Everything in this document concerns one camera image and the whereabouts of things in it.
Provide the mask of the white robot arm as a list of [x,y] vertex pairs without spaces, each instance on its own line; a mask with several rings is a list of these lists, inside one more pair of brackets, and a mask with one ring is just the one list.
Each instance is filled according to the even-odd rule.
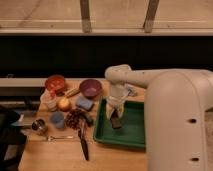
[[210,171],[205,114],[213,108],[213,72],[201,69],[133,70],[111,66],[107,103],[126,100],[127,84],[146,90],[144,101],[148,171]]

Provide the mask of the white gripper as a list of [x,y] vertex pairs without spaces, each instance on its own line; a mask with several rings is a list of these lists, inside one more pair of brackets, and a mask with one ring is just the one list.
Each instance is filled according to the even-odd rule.
[[124,102],[126,99],[126,89],[123,84],[110,84],[107,95],[106,117],[110,119],[114,108],[118,108],[118,117],[121,118],[124,113]]

